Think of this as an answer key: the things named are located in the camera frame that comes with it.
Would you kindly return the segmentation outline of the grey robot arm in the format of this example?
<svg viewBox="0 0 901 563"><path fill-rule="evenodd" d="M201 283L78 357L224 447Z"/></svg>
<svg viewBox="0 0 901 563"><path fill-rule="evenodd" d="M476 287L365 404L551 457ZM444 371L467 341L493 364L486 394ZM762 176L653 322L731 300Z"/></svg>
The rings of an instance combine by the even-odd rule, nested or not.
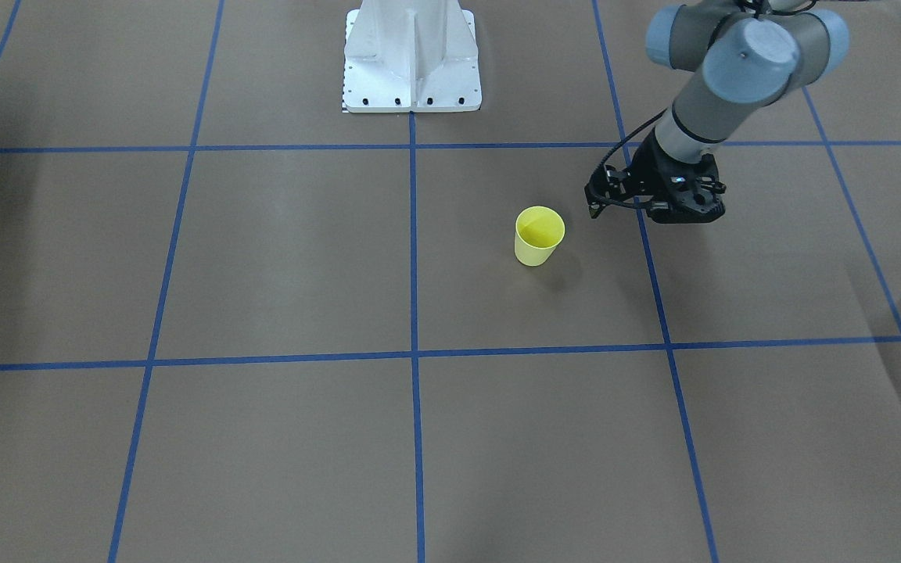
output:
<svg viewBox="0 0 901 563"><path fill-rule="evenodd" d="M585 197L591 218L611 206L658 224L708 224L725 213L716 150L761 108L830 74L851 45L847 23L814 1L701 1L654 15L646 54L691 78L636 128L624 168L598 163Z"/></svg>

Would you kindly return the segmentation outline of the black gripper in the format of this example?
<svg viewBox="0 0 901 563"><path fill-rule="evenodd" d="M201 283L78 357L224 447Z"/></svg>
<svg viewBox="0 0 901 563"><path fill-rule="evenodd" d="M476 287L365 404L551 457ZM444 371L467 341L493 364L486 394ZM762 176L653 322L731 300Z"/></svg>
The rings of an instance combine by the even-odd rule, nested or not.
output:
<svg viewBox="0 0 901 563"><path fill-rule="evenodd" d="M608 163L626 140L610 149L585 185L590 217L609 206L641 210L658 224L708 224L726 213L723 184L712 154L697 163L668 156L657 140L644 140L630 164L619 170Z"/></svg>

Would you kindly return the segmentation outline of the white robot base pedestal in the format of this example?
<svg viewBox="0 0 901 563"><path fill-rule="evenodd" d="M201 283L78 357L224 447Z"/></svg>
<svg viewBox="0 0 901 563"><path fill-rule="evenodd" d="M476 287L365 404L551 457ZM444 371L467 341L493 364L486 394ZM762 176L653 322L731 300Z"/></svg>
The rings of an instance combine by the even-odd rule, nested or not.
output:
<svg viewBox="0 0 901 563"><path fill-rule="evenodd" d="M350 113L475 112L478 33L458 1L364 1L346 14L341 107Z"/></svg>

